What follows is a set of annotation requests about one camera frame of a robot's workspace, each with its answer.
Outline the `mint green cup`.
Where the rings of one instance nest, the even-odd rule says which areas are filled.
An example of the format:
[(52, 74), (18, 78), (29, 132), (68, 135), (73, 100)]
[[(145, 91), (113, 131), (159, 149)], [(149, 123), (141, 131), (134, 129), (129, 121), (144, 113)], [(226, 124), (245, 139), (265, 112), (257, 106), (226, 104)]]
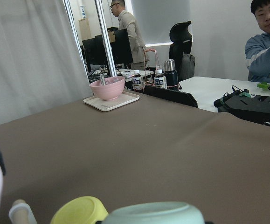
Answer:
[(204, 224), (202, 213), (185, 202), (153, 202), (122, 207), (103, 224)]

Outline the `yellow cup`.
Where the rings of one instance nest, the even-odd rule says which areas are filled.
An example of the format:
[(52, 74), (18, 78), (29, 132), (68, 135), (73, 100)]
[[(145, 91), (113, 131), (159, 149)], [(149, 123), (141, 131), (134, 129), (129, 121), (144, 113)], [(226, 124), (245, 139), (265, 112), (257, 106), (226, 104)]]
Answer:
[(53, 216), (51, 224), (95, 224), (103, 221), (108, 211), (102, 202), (93, 196), (82, 196), (63, 205)]

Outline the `pink bowl with ice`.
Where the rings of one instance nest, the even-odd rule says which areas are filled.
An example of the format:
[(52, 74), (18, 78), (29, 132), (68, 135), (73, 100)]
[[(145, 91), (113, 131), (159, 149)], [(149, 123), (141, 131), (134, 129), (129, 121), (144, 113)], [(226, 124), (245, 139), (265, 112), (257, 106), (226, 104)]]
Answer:
[(106, 85), (102, 85), (100, 80), (90, 84), (94, 95), (102, 100), (116, 99), (125, 88), (125, 78), (123, 76), (105, 78)]

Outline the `cream tray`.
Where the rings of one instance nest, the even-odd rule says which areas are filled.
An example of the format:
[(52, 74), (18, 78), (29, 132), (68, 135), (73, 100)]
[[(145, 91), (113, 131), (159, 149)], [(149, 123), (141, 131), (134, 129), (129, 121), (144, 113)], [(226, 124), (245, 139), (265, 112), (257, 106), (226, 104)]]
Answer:
[(134, 93), (123, 91), (117, 98), (112, 100), (102, 100), (97, 96), (92, 96), (83, 100), (87, 105), (90, 105), (102, 112), (108, 112), (121, 106), (139, 100), (140, 96)]

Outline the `drink bottle upper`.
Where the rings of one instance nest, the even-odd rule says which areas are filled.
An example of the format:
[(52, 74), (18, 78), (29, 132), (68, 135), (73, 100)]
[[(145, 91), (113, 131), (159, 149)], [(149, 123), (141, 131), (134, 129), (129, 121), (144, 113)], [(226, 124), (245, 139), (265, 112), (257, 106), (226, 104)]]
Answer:
[(132, 77), (132, 85), (135, 91), (144, 90), (145, 82), (139, 70), (134, 70), (134, 76)]

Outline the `drink bottle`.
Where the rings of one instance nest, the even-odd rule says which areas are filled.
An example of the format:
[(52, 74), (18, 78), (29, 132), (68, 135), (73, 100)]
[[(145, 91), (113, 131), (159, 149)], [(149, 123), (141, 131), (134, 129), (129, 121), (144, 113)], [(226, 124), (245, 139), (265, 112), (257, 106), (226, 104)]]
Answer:
[(144, 90), (145, 82), (139, 70), (134, 70), (134, 76), (132, 77), (132, 85), (135, 91)]
[(162, 69), (155, 71), (154, 85), (160, 88), (167, 89), (166, 76)]

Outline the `standing man in beige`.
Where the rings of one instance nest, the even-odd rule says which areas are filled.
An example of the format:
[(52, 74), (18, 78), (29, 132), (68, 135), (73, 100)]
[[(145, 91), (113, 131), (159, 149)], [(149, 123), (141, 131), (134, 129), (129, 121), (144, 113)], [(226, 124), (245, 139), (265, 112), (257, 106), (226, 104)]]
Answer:
[(131, 69), (144, 70), (148, 59), (147, 56), (144, 56), (145, 43), (136, 18), (126, 10), (124, 0), (112, 0), (110, 9), (112, 14), (118, 18), (119, 30), (127, 30), (133, 58)]

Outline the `drink bottle lower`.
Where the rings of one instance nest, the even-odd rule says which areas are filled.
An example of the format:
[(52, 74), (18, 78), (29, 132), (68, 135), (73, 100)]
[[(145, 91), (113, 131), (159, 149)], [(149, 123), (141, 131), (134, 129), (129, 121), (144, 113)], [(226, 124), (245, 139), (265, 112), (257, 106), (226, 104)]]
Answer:
[(167, 89), (166, 76), (162, 69), (155, 71), (154, 85), (160, 88)]

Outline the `dark thermos flask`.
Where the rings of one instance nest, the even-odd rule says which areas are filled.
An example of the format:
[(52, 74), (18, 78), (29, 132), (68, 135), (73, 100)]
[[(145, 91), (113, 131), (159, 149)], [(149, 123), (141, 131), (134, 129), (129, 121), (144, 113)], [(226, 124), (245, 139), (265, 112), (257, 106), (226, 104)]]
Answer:
[(164, 61), (164, 71), (167, 88), (170, 90), (178, 91), (179, 90), (178, 74), (173, 59)]

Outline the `black flat case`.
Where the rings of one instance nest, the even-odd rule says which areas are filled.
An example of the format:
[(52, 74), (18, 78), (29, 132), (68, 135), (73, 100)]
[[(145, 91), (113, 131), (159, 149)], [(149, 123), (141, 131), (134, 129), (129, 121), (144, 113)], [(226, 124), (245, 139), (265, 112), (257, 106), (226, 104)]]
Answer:
[(176, 103), (180, 103), (183, 105), (198, 107), (198, 103), (195, 98), (190, 93), (175, 91), (170, 89), (164, 89), (156, 86), (146, 85), (144, 90), (144, 94), (149, 96), (165, 99), (168, 101), (173, 101)]

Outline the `black office chair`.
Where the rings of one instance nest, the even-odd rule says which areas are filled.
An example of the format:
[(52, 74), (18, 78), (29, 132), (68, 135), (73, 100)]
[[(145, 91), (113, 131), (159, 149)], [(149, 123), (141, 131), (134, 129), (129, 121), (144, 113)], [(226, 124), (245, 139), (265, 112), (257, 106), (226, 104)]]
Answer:
[(188, 28), (191, 21), (180, 22), (172, 26), (169, 37), (169, 58), (175, 62), (178, 81), (192, 78), (195, 72), (195, 57), (191, 54), (193, 36)]

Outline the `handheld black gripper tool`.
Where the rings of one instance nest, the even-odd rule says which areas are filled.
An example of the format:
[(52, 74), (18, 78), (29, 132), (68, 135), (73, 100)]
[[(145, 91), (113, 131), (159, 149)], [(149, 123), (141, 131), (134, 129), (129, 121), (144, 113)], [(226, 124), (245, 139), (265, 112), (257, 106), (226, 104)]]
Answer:
[(232, 85), (231, 86), (232, 88), (232, 93), (228, 93), (226, 92), (222, 97), (221, 97), (221, 100), (228, 100), (229, 98), (233, 97), (233, 96), (240, 96), (240, 97), (248, 97), (250, 98), (251, 95), (249, 93), (249, 90), (248, 89), (240, 89), (238, 88), (237, 86), (235, 85)]

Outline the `black headset stand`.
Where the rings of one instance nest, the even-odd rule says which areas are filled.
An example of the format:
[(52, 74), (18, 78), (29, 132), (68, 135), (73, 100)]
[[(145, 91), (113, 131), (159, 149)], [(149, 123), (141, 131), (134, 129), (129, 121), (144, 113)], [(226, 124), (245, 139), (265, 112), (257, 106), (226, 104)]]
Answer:
[(218, 112), (228, 112), (247, 121), (270, 126), (270, 96), (252, 98), (232, 94), (214, 101)]

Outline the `seated man in blue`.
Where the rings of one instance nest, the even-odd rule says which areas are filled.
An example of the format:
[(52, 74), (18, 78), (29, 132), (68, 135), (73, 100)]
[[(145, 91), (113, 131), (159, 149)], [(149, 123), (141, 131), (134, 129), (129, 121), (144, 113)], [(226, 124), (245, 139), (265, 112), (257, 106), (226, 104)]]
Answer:
[(263, 33), (249, 38), (245, 45), (249, 80), (270, 83), (270, 0), (253, 0), (250, 9)]

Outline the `aluminium frame column left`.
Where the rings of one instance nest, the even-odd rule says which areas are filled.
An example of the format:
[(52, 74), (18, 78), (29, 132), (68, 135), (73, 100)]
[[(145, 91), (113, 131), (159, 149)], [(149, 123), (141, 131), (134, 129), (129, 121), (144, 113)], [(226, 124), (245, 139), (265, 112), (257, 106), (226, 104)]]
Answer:
[[(82, 53), (81, 53), (81, 48), (80, 48), (77, 32), (76, 32), (76, 27), (75, 27), (75, 23), (74, 23), (72, 10), (70, 7), (70, 2), (68, 0), (63, 0), (63, 3), (64, 3), (64, 6), (66, 9), (68, 18), (69, 18), (69, 23), (70, 23), (70, 26), (72, 28), (73, 36), (74, 36), (76, 45), (78, 47), (82, 63), (83, 63), (83, 65), (85, 65), (84, 61), (83, 61)], [(97, 16), (98, 16), (98, 20), (99, 20), (99, 26), (100, 26), (101, 33), (102, 33), (105, 54), (106, 54), (106, 58), (107, 58), (107, 62), (108, 62), (108, 72), (109, 72), (111, 77), (116, 77), (117, 73), (116, 73), (115, 63), (114, 63), (114, 59), (113, 59), (113, 55), (112, 55), (111, 44), (110, 44), (110, 40), (109, 40), (109, 36), (108, 36), (108, 32), (107, 32), (106, 21), (105, 21), (105, 17), (104, 17), (104, 8), (103, 8), (102, 1), (95, 0), (95, 6), (96, 6)]]

